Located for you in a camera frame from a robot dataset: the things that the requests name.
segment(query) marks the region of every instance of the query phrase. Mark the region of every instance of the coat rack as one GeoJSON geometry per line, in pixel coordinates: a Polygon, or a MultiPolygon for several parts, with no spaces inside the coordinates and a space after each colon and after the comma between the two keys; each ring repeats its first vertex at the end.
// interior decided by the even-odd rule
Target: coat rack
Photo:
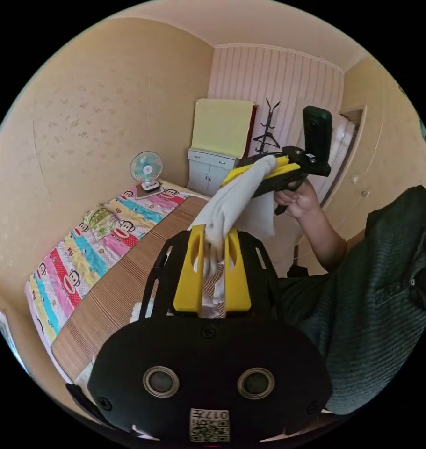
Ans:
{"type": "Polygon", "coordinates": [[[267,98],[266,98],[266,102],[267,102],[267,104],[269,105],[269,114],[268,114],[268,116],[267,116],[267,122],[266,122],[266,124],[263,125],[263,124],[261,123],[261,126],[264,126],[264,128],[265,128],[265,129],[264,129],[264,134],[262,134],[261,136],[258,136],[258,137],[255,137],[255,138],[254,138],[254,140],[255,140],[256,142],[261,142],[260,149],[255,148],[255,151],[256,151],[257,153],[259,153],[259,154],[266,154],[266,153],[268,152],[267,150],[264,151],[264,147],[265,147],[266,145],[274,146],[274,147],[276,147],[276,148],[280,148],[279,143],[276,141],[274,135],[273,135],[272,132],[270,131],[270,130],[273,130],[273,129],[275,128],[274,126],[270,126],[270,122],[272,121],[272,114],[274,113],[275,108],[276,108],[277,106],[280,105],[280,101],[279,101],[273,108],[270,106],[269,100],[268,100],[267,98]],[[272,141],[273,141],[274,143],[266,142],[266,139],[267,139],[267,138],[272,139],[272,141]]]}

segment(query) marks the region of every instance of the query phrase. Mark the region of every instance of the hand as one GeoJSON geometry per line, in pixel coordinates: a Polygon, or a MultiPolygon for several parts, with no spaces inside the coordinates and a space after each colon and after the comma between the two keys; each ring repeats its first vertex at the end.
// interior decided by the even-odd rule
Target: hand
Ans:
{"type": "Polygon", "coordinates": [[[275,202],[287,206],[286,213],[297,220],[320,209],[319,200],[312,184],[305,179],[295,191],[282,190],[274,193],[275,202]]]}

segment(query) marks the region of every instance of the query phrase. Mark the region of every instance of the screw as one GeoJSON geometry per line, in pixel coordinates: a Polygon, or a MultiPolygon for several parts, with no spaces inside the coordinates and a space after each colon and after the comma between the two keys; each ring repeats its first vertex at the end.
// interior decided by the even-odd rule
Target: screw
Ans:
{"type": "Polygon", "coordinates": [[[107,398],[99,398],[98,401],[101,409],[105,410],[106,412],[109,412],[112,409],[111,403],[107,398]]]}
{"type": "Polygon", "coordinates": [[[201,335],[203,338],[214,338],[216,335],[216,328],[212,324],[208,324],[201,330],[201,335]]]}
{"type": "Polygon", "coordinates": [[[312,401],[308,405],[308,407],[306,407],[306,413],[308,415],[314,415],[315,413],[317,413],[317,408],[318,408],[317,401],[312,401]]]}

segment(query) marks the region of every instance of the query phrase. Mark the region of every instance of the yellow plastic part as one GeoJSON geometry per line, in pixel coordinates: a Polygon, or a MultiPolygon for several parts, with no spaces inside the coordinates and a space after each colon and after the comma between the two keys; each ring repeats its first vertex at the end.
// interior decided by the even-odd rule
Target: yellow plastic part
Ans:
{"type": "MultiPolygon", "coordinates": [[[[246,172],[251,166],[252,164],[234,168],[233,170],[231,170],[226,176],[226,178],[222,181],[221,187],[226,186],[229,182],[233,181],[239,175],[246,172]]],[[[275,176],[279,176],[281,174],[291,172],[292,170],[297,170],[299,168],[300,166],[295,162],[290,164],[289,159],[286,156],[280,156],[277,158],[277,167],[271,173],[269,173],[264,179],[274,178],[275,176]]]]}
{"type": "Polygon", "coordinates": [[[181,269],[179,284],[175,292],[173,306],[177,312],[197,313],[202,310],[203,291],[203,236],[205,225],[193,226],[188,248],[181,269]],[[194,262],[197,258],[197,271],[194,262]]]}
{"type": "Polygon", "coordinates": [[[228,312],[247,312],[252,306],[250,300],[244,261],[239,245],[238,231],[232,229],[225,239],[225,314],[228,312]]]}

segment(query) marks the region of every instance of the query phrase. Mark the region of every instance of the pillow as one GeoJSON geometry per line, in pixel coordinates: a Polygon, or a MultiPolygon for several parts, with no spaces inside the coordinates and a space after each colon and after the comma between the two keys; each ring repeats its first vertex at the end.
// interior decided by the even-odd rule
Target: pillow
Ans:
{"type": "Polygon", "coordinates": [[[93,231],[97,240],[101,240],[109,235],[113,229],[119,227],[119,220],[116,215],[102,204],[98,204],[85,214],[82,223],[93,231]]]}

